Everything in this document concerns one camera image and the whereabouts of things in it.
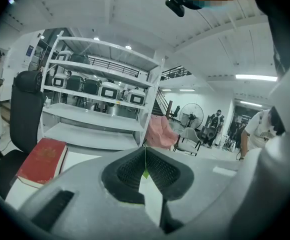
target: red book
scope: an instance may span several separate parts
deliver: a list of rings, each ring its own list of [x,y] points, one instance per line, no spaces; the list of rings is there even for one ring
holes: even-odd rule
[[[56,177],[67,152],[67,143],[42,138],[17,172],[23,183],[40,188]]]

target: pink cloth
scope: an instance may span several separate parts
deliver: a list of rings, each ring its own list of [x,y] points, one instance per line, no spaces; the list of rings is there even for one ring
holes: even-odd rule
[[[145,138],[150,147],[169,150],[177,142],[179,135],[173,132],[165,116],[152,114]]]

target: white ceiling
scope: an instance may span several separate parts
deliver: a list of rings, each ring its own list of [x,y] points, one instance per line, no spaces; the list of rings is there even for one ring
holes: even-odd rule
[[[3,20],[22,33],[68,28],[77,37],[102,41],[153,57],[166,54],[166,69],[184,66],[199,85],[231,89],[237,97],[263,97],[273,83],[229,80],[227,76],[276,76],[267,17],[254,0],[224,7],[186,9],[179,18],[165,0],[15,0]]]

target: shelf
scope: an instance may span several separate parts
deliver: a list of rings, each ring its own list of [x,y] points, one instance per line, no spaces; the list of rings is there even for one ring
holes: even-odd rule
[[[128,150],[138,145],[132,134],[95,130],[58,123],[47,132],[45,137],[68,144],[103,150]]]
[[[160,65],[158,61],[150,57],[110,42],[65,36],[60,36],[58,40],[63,41],[75,54],[88,54],[107,58],[136,67],[145,72],[149,72]]]
[[[90,125],[102,126],[127,131],[143,132],[140,123],[132,118],[95,112],[85,108],[57,103],[50,108],[43,107],[43,111],[62,118],[83,122]]]
[[[78,73],[82,73],[86,75],[96,75],[101,78],[123,82],[126,84],[130,84],[132,86],[137,86],[141,88],[154,86],[150,82],[142,81],[128,74],[120,73],[118,71],[107,69],[101,66],[77,63],[77,62],[72,62],[72,61],[56,60],[56,59],[51,59],[49,62],[52,64],[57,64],[61,66],[62,68],[69,71],[74,71],[74,72],[78,72]]]
[[[146,110],[146,111],[148,110],[145,106],[132,104],[132,103],[129,103],[129,102],[126,102],[126,101],[121,101],[121,100],[116,100],[116,99],[111,99],[111,98],[105,98],[105,97],[101,97],[101,96],[98,96],[98,95],[92,95],[92,94],[88,94],[88,93],[85,93],[85,92],[67,90],[65,88],[59,88],[59,87],[54,87],[54,86],[49,86],[49,85],[43,85],[43,89],[54,91],[54,92],[58,92],[58,93],[78,96],[78,97],[89,98],[89,99],[96,100],[96,101],[118,104],[118,105],[131,107],[131,108],[135,108],[135,109]]]

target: black railing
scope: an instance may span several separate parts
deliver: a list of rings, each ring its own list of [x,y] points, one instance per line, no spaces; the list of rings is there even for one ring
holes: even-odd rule
[[[190,76],[191,74],[192,73],[186,70],[184,67],[178,66],[161,73],[160,80],[164,81],[172,78],[180,78],[183,76]]]
[[[165,114],[166,111],[168,110],[169,104],[168,104],[167,100],[165,99],[163,93],[160,91],[160,89],[158,89],[156,97],[158,98],[158,100],[162,104],[162,107],[164,108],[164,111],[162,111],[162,112],[163,112],[163,114]]]
[[[132,69],[128,66],[123,66],[120,64],[116,64],[114,62],[110,62],[110,61],[95,58],[95,57],[88,56],[88,58],[89,58],[89,62],[91,65],[106,68],[108,70],[118,71],[120,73],[127,74],[127,75],[130,75],[130,76],[135,77],[135,78],[138,78],[139,73],[140,73],[140,71]]]

